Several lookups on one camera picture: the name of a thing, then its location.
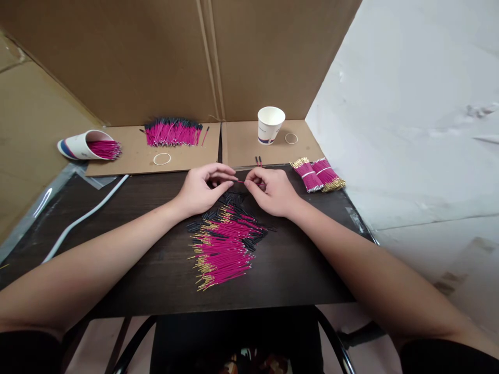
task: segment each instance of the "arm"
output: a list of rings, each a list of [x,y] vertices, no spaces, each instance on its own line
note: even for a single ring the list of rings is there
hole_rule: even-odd
[[[223,164],[192,169],[172,201],[68,250],[0,292],[0,332],[40,330],[58,339],[85,316],[163,235],[203,213],[233,185]],[[214,186],[210,189],[206,182]]]
[[[265,191],[255,184],[260,181]],[[313,240],[398,349],[410,340],[440,338],[499,358],[498,347],[444,295],[386,250],[301,199],[283,170],[253,169],[245,184],[263,210],[290,219]]]

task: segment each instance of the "hand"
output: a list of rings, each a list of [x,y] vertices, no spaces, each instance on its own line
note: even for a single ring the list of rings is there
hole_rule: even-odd
[[[261,188],[256,183],[264,183]],[[268,214],[289,218],[293,208],[302,200],[284,170],[254,168],[246,176],[244,185],[256,202]]]
[[[238,180],[235,171],[224,164],[214,163],[191,169],[174,201],[178,203],[181,213],[186,216],[201,214],[213,204]]]

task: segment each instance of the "left hand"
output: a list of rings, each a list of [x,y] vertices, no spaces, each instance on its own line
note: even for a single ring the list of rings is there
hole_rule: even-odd
[[[234,185],[233,180],[238,180],[234,175],[231,167],[219,163],[191,169],[174,201],[186,217],[204,213]],[[210,189],[207,183],[215,188]]]

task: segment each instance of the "overturned paper cup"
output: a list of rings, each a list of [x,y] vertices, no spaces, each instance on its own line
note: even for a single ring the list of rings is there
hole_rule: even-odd
[[[89,142],[100,140],[114,140],[105,132],[100,130],[89,130],[83,134],[74,137],[59,140],[57,149],[60,153],[70,159],[105,159],[97,156],[88,147]]]
[[[271,145],[286,115],[274,106],[266,106],[258,111],[258,141],[263,145]]]

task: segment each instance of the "bundle of pink wires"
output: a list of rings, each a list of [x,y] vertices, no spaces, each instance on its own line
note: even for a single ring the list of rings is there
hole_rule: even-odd
[[[203,125],[185,118],[156,118],[144,125],[150,146],[176,146],[199,144]]]
[[[325,158],[321,158],[312,164],[312,169],[324,183],[322,192],[336,191],[346,186],[346,182],[336,174]]]
[[[301,176],[308,193],[318,191],[324,187],[324,184],[321,182],[316,172],[313,171],[308,158],[303,157],[290,164]]]
[[[99,140],[88,142],[88,147],[97,156],[115,160],[121,155],[121,143],[114,140]]]

